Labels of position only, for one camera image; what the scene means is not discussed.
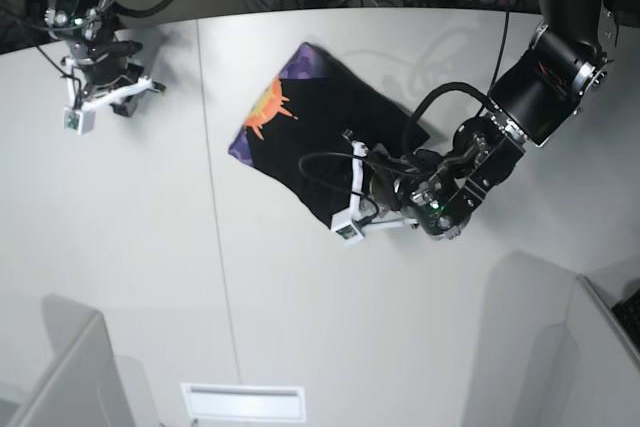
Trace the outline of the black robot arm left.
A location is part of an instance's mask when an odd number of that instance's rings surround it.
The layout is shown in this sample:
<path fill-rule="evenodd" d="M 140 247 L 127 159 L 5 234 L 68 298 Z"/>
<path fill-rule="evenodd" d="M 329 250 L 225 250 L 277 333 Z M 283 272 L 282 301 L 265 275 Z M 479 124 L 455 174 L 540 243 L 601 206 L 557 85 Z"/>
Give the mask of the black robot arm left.
<path fill-rule="evenodd" d="M 538 2 L 542 20 L 527 49 L 487 93 L 464 82 L 435 88 L 405 124 L 398 157 L 365 157 L 374 209 L 397 213 L 433 238 L 455 237 L 513 173 L 526 144 L 543 146 L 606 77 L 615 44 L 600 21 L 615 0 Z M 452 92 L 478 101 L 480 111 L 458 127 L 448 153 L 419 147 L 410 136 L 420 118 Z"/>

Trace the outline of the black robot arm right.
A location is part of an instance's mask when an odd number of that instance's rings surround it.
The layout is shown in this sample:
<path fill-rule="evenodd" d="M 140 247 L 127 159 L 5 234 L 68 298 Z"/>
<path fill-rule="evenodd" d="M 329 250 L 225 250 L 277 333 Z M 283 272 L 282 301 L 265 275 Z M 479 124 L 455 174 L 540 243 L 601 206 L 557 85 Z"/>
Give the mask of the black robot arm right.
<path fill-rule="evenodd" d="M 134 60 L 143 45 L 120 40 L 117 31 L 122 17 L 152 17 L 173 1 L 160 0 L 136 9 L 120 0 L 55 0 L 46 10 L 43 30 L 69 48 L 69 54 L 61 60 L 69 95 L 64 112 L 67 128 L 79 132 L 81 125 L 104 106 L 130 117 L 144 94 L 166 91 L 164 84 L 153 80 Z"/>

